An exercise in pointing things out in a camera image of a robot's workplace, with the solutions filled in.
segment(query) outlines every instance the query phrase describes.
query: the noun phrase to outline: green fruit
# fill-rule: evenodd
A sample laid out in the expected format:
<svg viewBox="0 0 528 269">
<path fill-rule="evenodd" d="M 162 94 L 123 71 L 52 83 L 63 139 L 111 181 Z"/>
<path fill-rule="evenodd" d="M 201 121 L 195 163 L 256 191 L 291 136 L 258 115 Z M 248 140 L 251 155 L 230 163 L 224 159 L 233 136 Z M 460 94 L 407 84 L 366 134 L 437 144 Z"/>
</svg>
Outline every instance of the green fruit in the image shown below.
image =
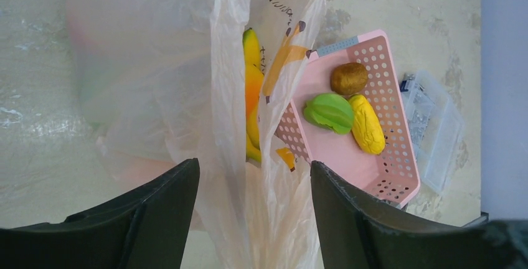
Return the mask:
<svg viewBox="0 0 528 269">
<path fill-rule="evenodd" d="M 350 133 L 354 123 L 350 104 L 335 93 L 323 93 L 307 101 L 303 114 L 308 123 L 340 135 Z"/>
</svg>

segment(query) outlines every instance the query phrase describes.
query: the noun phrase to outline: pink basket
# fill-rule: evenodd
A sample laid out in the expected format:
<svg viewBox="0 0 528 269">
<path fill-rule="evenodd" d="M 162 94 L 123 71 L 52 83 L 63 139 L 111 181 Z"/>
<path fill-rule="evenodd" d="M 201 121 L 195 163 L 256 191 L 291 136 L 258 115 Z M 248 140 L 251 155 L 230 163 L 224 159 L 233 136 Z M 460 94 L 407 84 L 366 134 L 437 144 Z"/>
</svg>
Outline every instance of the pink basket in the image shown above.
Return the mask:
<svg viewBox="0 0 528 269">
<path fill-rule="evenodd" d="M 331 71 L 348 62 L 360 62 L 369 71 L 369 81 L 361 94 L 372 104 L 385 133 L 387 144 L 379 155 L 363 152 L 352 134 L 337 135 L 309 124 L 302 116 L 307 100 L 332 92 Z M 296 158 L 321 161 L 347 182 L 397 207 L 403 207 L 418 193 L 420 178 L 389 42 L 383 31 L 313 52 L 275 134 Z"/>
</svg>

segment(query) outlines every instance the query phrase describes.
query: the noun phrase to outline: translucent plastic bag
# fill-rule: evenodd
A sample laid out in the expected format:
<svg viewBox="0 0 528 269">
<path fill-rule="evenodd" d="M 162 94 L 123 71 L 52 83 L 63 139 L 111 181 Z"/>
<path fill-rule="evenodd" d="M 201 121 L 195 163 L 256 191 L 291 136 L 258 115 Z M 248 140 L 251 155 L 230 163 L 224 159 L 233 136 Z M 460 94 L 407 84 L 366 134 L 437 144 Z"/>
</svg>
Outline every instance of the translucent plastic bag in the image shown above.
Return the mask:
<svg viewBox="0 0 528 269">
<path fill-rule="evenodd" d="M 290 172 L 273 133 L 325 0 L 67 0 L 80 102 L 101 160 L 125 190 L 187 158 L 201 177 L 194 227 L 226 268 L 313 268 L 309 166 Z M 262 164 L 245 163 L 242 33 L 262 46 Z"/>
</svg>

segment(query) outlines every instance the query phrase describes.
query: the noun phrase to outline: brown kiwi fruit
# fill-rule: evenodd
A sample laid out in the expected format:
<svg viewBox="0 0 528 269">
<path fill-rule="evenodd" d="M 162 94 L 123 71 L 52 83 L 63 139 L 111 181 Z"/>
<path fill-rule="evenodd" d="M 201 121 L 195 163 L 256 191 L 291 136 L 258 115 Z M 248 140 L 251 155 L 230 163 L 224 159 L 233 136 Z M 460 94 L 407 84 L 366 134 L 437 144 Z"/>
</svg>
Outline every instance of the brown kiwi fruit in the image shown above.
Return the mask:
<svg viewBox="0 0 528 269">
<path fill-rule="evenodd" d="M 342 96 L 351 96 L 367 85 L 368 74 L 364 65 L 357 62 L 340 65 L 332 71 L 330 87 Z"/>
</svg>

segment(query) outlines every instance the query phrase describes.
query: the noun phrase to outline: orange print on bag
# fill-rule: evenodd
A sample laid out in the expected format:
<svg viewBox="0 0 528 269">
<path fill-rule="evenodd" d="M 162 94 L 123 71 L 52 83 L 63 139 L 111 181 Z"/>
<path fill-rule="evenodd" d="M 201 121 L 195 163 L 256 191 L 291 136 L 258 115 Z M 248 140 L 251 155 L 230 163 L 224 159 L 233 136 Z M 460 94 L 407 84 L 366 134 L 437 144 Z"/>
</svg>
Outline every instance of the orange print on bag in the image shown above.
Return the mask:
<svg viewBox="0 0 528 269">
<path fill-rule="evenodd" d="M 273 89 L 275 89 L 275 85 L 277 84 L 277 80 L 279 79 L 283 67 L 290 62 L 303 60 L 305 57 L 309 57 L 311 50 L 306 47 L 291 45 L 293 37 L 303 32 L 304 28 L 306 28 L 306 23 L 299 21 L 299 23 L 295 25 L 293 33 L 291 33 L 291 27 L 286 31 L 281 47 L 271 64 L 267 78 L 262 86 L 262 93 L 266 97 L 266 103 L 270 102 L 271 93 L 273 93 Z"/>
</svg>

